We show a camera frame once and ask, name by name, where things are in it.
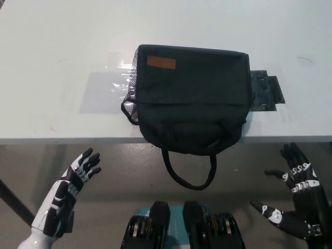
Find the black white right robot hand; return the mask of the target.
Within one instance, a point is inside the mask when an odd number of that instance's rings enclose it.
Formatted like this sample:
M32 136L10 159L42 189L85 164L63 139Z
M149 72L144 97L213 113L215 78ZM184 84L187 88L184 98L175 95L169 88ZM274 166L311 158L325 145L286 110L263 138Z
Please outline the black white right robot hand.
M273 226L304 240L308 248L331 248L331 206L313 165L295 143L285 144L280 153L290 172L265 170L264 174L286 184L295 209L282 211L256 200L250 205Z

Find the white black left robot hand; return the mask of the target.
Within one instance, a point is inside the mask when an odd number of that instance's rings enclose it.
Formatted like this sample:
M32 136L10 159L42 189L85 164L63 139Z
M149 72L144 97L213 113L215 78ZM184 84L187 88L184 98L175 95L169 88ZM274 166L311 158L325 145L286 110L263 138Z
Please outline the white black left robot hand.
M52 248L73 226L74 206L84 184L100 173L100 154L89 148L54 182L31 225L31 234L18 248Z

